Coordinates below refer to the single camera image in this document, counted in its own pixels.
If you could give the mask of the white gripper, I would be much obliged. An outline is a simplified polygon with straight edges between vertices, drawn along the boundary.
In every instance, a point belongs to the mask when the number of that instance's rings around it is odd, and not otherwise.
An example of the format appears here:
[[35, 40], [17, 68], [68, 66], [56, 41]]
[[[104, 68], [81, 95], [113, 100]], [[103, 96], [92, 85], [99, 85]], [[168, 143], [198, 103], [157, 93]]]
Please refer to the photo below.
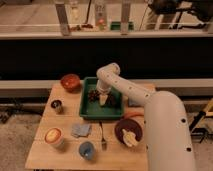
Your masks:
[[111, 85], [106, 80], [99, 79], [97, 81], [96, 89], [99, 91], [99, 103], [101, 106], [104, 106], [107, 102], [108, 95], [111, 91]]

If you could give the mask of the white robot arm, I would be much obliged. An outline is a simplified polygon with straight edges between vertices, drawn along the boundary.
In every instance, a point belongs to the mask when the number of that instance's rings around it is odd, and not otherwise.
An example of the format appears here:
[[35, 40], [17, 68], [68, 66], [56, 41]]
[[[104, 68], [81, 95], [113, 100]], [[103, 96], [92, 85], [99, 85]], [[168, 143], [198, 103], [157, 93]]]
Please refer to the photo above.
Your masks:
[[169, 91], [149, 90], [119, 74], [116, 63], [99, 68], [97, 90], [107, 94], [115, 88], [144, 107], [149, 171], [196, 171], [186, 110], [180, 98]]

